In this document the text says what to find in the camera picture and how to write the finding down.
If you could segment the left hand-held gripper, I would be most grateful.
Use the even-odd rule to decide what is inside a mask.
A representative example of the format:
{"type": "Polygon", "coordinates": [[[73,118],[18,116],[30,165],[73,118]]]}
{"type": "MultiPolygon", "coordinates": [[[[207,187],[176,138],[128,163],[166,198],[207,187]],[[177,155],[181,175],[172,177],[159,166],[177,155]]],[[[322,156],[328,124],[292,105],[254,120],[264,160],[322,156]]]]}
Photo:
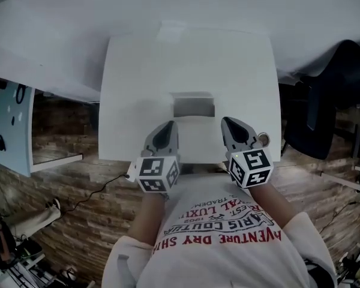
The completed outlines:
{"type": "Polygon", "coordinates": [[[136,161],[136,181],[146,193],[168,193],[180,174],[178,126],[165,122],[154,129],[136,161]]]}

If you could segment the black office chair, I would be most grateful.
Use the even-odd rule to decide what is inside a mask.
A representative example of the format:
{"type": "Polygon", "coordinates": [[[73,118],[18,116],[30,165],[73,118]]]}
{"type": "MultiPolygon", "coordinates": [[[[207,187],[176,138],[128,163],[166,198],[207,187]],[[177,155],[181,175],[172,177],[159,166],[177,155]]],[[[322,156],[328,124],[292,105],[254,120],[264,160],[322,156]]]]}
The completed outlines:
{"type": "Polygon", "coordinates": [[[333,136],[347,136],[335,126],[337,111],[360,103],[360,45],[342,41],[320,74],[300,78],[287,103],[284,147],[326,159],[333,136]]]}

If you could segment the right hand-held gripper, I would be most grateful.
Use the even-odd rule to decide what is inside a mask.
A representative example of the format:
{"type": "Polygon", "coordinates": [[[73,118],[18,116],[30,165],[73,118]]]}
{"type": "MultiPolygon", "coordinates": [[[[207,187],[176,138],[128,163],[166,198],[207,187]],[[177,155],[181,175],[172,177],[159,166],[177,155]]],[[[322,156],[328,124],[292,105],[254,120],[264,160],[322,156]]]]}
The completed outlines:
{"type": "Polygon", "coordinates": [[[224,117],[221,132],[232,182],[241,189],[267,183],[273,171],[273,162],[268,148],[257,141],[255,130],[241,120],[224,117]]]}

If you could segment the light blue desk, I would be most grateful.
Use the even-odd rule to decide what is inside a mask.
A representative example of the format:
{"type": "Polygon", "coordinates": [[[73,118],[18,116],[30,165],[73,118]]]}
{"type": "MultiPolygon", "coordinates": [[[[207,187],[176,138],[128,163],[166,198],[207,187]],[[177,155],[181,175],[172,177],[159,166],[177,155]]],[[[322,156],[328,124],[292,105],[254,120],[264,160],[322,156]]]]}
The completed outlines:
{"type": "Polygon", "coordinates": [[[8,82],[0,89],[0,135],[4,138],[6,151],[0,151],[0,164],[23,175],[63,164],[80,161],[78,154],[57,160],[35,164],[32,153],[32,114],[35,89],[8,82]]]}

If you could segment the person's right forearm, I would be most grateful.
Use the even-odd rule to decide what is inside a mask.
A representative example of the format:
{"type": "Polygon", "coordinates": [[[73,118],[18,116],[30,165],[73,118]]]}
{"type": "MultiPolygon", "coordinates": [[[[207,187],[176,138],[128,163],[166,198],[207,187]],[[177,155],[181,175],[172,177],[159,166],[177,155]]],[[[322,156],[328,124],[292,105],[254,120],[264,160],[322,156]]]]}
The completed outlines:
{"type": "Polygon", "coordinates": [[[283,228],[296,214],[292,204],[272,185],[262,184],[250,187],[255,202],[283,228]]]}

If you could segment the person's left forearm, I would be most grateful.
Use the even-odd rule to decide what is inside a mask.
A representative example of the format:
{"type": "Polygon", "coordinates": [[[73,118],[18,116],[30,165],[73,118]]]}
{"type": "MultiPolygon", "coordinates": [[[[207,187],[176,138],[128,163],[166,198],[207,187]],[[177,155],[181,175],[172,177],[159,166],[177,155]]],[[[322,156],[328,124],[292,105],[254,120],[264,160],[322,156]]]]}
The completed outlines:
{"type": "Polygon", "coordinates": [[[128,236],[139,242],[155,245],[165,215],[165,202],[162,194],[146,193],[128,230],[128,236]]]}

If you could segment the person's white printed shirt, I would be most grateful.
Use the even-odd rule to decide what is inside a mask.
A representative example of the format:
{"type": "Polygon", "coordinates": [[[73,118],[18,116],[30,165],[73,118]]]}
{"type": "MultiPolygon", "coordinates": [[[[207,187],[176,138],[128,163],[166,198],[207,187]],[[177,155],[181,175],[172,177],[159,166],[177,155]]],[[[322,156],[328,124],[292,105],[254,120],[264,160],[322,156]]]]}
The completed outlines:
{"type": "Polygon", "coordinates": [[[305,212],[283,227],[223,173],[183,175],[151,246],[114,244],[101,288],[336,288],[330,253],[305,212]]]}

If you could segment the white power strip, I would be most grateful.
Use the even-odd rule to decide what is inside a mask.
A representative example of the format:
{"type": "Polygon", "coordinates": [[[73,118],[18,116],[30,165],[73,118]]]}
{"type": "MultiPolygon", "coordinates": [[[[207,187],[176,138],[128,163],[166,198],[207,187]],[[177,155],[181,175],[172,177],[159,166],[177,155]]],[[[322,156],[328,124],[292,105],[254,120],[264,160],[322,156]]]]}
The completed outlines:
{"type": "Polygon", "coordinates": [[[126,180],[129,182],[135,182],[136,180],[136,164],[135,162],[131,162],[126,174],[126,180]]]}

